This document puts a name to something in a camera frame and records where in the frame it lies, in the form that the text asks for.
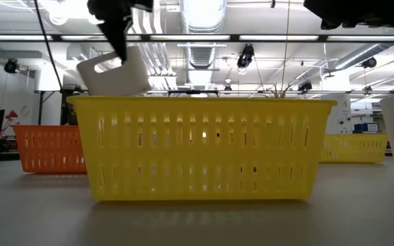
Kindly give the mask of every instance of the basket rim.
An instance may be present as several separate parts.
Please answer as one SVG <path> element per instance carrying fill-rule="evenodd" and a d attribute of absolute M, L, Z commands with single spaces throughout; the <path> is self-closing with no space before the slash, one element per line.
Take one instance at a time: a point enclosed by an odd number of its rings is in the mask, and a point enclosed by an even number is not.
<path fill-rule="evenodd" d="M 325 136 L 342 136 L 342 137 L 347 137 L 347 136 L 378 136 L 378 135 L 388 135 L 388 133 L 349 133 L 349 134 L 325 134 Z"/>
<path fill-rule="evenodd" d="M 66 128 L 78 128 L 79 126 L 60 126 L 60 125 L 35 125 L 35 124 L 13 124 L 11 127 L 41 127 L 41 128 L 54 128 L 54 127 L 66 127 Z"/>
<path fill-rule="evenodd" d="M 338 104 L 335 100 L 305 100 L 305 99 L 281 99 L 281 98 L 166 98 L 166 97 L 137 97 L 137 96 L 69 96 L 66 101 L 74 104 L 80 100 L 175 100 L 175 101 L 190 101 L 190 100 L 205 100 L 205 101 L 231 101 L 231 102 L 250 102 L 259 101 L 267 103 L 327 103 L 330 106 L 336 106 Z"/>

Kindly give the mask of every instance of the desk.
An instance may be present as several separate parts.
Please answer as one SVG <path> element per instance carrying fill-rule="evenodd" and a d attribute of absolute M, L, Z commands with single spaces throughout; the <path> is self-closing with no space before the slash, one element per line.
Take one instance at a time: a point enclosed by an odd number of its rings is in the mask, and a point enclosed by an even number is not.
<path fill-rule="evenodd" d="M 394 245 L 393 157 L 320 164 L 305 202 L 95 202 L 84 175 L 0 162 L 0 245 Z"/>

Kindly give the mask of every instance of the orange basket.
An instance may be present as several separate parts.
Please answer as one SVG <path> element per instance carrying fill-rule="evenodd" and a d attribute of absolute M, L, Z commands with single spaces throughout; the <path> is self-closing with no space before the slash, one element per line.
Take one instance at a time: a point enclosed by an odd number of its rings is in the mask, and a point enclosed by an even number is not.
<path fill-rule="evenodd" d="M 78 126 L 13 126 L 24 172 L 86 173 Z"/>

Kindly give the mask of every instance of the ceiling beam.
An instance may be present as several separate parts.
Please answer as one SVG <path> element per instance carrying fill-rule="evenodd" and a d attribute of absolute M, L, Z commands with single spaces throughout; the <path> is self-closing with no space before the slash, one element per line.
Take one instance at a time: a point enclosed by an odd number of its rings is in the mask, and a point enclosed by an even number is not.
<path fill-rule="evenodd" d="M 102 34 L 48 34 L 49 42 L 108 42 Z M 338 35 L 327 36 L 306 34 L 128 34 L 129 42 L 264 42 L 264 43 L 393 43 L 394 35 Z M 44 42 L 37 33 L 0 33 L 0 42 Z"/>

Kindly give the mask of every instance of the ceiling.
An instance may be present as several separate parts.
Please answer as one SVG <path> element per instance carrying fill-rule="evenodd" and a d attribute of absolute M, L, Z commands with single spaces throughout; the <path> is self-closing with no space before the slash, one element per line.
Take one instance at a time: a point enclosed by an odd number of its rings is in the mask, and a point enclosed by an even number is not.
<path fill-rule="evenodd" d="M 257 0 L 228 0 L 224 33 L 262 33 L 262 34 L 352 34 L 352 35 L 385 35 L 393 34 L 390 28 L 368 28 L 358 26 L 354 29 L 338 28 L 332 31 L 320 29 L 321 19 L 303 7 L 302 0 L 276 1 L 276 8 L 271 9 L 270 1 Z M 161 1 L 161 25 L 165 33 L 180 33 L 180 13 L 177 11 L 178 0 Z M 0 33 L 41 33 L 35 13 L 33 1 L 7 0 L 0 1 Z M 41 10 L 47 33 L 89 34 L 100 33 L 98 28 L 86 19 L 70 18 L 63 25 L 53 25 L 49 21 L 49 13 Z M 233 90 L 260 90 L 262 86 L 269 87 L 282 82 L 288 84 L 296 77 L 319 62 L 338 59 L 351 53 L 364 44 L 351 43 L 252 43 L 255 60 L 249 65 L 248 72 L 239 75 L 235 67 L 236 57 L 244 43 L 226 43 L 226 47 L 218 49 L 211 87 L 221 89 L 226 85 L 225 80 L 231 79 Z M 68 69 L 73 69 L 76 61 L 67 60 L 66 52 L 69 43 L 52 43 L 51 49 L 55 60 Z M 99 52 L 112 51 L 105 43 L 87 43 Z M 178 85 L 187 83 L 185 51 L 177 47 L 177 43 L 166 44 L 168 56 L 175 71 Z M 47 54 L 44 43 L 10 43 L 0 42 L 2 51 L 41 51 Z M 349 68 L 350 87 L 360 90 L 366 84 L 392 77 L 394 75 L 394 46 L 376 55 L 378 65 L 373 69 Z M 310 80 L 313 89 L 321 89 L 319 69 Z M 378 90 L 393 90 L 394 82 L 384 84 Z"/>

